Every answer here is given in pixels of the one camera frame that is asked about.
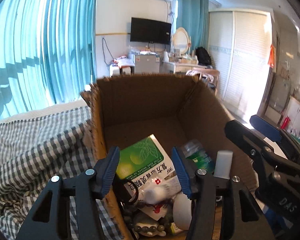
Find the green white medicine box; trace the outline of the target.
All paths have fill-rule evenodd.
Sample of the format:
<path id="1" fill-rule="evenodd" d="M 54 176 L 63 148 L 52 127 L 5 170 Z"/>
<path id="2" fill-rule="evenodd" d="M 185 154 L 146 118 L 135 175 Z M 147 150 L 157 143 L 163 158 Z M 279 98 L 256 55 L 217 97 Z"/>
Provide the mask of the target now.
<path id="1" fill-rule="evenodd" d="M 118 200 L 154 205 L 180 191 L 171 158 L 153 134 L 120 151 L 114 184 Z"/>

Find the checkered grey white cloth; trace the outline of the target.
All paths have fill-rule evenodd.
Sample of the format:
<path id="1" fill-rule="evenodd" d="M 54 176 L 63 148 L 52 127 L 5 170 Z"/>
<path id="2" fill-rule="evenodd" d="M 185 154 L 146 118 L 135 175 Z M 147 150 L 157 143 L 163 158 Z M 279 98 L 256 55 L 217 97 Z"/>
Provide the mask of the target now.
<path id="1" fill-rule="evenodd" d="M 0 123 L 0 231 L 15 239 L 51 177 L 75 177 L 95 165 L 84 142 L 87 106 L 43 117 Z"/>

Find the wooden chair with clothes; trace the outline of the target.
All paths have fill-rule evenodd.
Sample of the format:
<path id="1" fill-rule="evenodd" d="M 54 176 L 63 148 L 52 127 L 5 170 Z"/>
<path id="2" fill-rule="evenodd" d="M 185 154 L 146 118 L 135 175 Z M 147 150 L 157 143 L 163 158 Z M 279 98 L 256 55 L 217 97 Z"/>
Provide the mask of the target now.
<path id="1" fill-rule="evenodd" d="M 192 70 L 188 70 L 186 75 L 197 76 L 203 83 L 207 84 L 215 95 L 217 94 L 218 79 L 220 75 L 218 70 L 194 67 Z"/>

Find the brown cardboard box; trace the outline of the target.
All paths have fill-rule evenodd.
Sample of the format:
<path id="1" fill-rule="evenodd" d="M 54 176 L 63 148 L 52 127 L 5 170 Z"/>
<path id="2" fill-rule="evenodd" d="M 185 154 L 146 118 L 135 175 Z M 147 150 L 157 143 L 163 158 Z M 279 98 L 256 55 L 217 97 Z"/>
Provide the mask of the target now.
<path id="1" fill-rule="evenodd" d="M 196 139 L 211 158 L 220 150 L 231 150 L 231 175 L 248 189 L 256 189 L 250 158 L 225 136 L 230 115 L 198 79 L 167 74 L 116 76 L 97 80 L 81 97 L 91 109 L 96 159 L 104 158 L 113 146 L 124 149 L 149 135 L 166 153 Z"/>

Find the white sliding wardrobe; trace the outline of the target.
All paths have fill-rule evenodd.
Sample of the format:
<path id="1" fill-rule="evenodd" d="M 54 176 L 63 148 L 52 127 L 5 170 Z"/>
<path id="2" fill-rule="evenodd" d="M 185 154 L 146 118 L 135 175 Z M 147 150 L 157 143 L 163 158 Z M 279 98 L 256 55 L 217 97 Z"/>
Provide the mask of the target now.
<path id="1" fill-rule="evenodd" d="M 208 53 L 219 71 L 217 97 L 244 121 L 260 108 L 270 71 L 271 44 L 269 12 L 235 9 L 209 13 Z"/>

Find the black backpack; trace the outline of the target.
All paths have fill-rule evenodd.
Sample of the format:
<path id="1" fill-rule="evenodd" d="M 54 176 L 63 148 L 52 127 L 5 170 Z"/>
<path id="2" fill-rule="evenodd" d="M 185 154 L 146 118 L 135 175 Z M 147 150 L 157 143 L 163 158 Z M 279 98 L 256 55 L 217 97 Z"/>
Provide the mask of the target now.
<path id="1" fill-rule="evenodd" d="M 210 55 L 208 54 L 207 50 L 203 47 L 196 48 L 196 57 L 198 63 L 202 66 L 209 66 L 212 63 Z"/>

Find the white dressing table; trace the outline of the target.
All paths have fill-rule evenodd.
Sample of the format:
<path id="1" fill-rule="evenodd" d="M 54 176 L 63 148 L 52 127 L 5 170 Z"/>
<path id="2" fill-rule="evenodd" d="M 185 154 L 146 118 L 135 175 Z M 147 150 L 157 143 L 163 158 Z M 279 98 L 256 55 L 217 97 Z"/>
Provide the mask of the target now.
<path id="1" fill-rule="evenodd" d="M 198 64 L 191 64 L 191 63 L 176 63 L 176 62 L 162 62 L 159 67 L 159 73 L 164 74 L 186 74 L 189 70 L 195 70 L 196 68 L 199 69 L 206 69 L 207 66 L 202 66 Z"/>

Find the oval white vanity mirror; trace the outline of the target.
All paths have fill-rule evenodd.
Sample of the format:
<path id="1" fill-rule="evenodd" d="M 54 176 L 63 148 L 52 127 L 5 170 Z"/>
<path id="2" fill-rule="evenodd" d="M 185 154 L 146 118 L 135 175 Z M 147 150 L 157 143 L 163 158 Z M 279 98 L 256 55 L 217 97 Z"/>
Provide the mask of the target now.
<path id="1" fill-rule="evenodd" d="M 180 54 L 186 54 L 191 47 L 191 37 L 183 27 L 176 29 L 172 36 L 173 49 L 179 50 Z"/>

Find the silver mini fridge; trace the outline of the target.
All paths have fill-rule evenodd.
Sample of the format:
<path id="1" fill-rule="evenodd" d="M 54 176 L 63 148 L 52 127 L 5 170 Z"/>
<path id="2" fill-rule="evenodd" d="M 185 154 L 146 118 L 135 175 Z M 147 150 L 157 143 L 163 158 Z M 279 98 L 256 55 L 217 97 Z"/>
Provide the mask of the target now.
<path id="1" fill-rule="evenodd" d="M 159 73 L 160 56 L 157 54 L 134 55 L 135 73 Z"/>

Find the right teal curtain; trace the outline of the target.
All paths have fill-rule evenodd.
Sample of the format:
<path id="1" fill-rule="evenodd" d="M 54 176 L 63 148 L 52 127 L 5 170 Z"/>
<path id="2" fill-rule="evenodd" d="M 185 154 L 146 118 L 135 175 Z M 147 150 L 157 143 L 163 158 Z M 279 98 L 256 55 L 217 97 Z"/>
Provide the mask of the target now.
<path id="1" fill-rule="evenodd" d="M 207 49 L 209 35 L 209 0 L 177 0 L 177 28 L 184 28 L 191 38 L 191 50 Z"/>

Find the white suitcase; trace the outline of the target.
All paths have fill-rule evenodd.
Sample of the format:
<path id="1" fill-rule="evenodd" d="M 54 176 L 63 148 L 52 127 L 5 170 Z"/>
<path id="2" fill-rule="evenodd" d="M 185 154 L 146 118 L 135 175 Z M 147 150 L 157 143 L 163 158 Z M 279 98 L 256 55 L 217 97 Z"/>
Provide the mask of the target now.
<path id="1" fill-rule="evenodd" d="M 109 67 L 109 73 L 110 73 L 110 77 L 118 76 L 118 75 L 130 75 L 131 68 L 130 68 L 130 66 L 124 66 L 123 68 L 120 68 L 117 65 L 112 64 Z"/>

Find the large left teal curtain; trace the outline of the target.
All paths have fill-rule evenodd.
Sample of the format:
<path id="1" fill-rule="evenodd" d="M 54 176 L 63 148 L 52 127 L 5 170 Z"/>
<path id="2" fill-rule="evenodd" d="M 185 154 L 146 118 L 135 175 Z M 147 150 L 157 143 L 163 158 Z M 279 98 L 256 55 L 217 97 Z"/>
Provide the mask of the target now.
<path id="1" fill-rule="evenodd" d="M 75 101 L 95 79 L 96 1 L 0 2 L 0 120 Z"/>

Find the black wall television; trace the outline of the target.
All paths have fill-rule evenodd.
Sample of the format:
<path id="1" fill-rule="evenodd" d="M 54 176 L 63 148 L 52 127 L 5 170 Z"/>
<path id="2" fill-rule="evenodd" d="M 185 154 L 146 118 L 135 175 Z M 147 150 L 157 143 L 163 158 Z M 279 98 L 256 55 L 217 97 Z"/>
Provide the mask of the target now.
<path id="1" fill-rule="evenodd" d="M 133 17 L 130 25 L 130 42 L 169 45 L 171 27 L 172 25 L 167 22 Z"/>

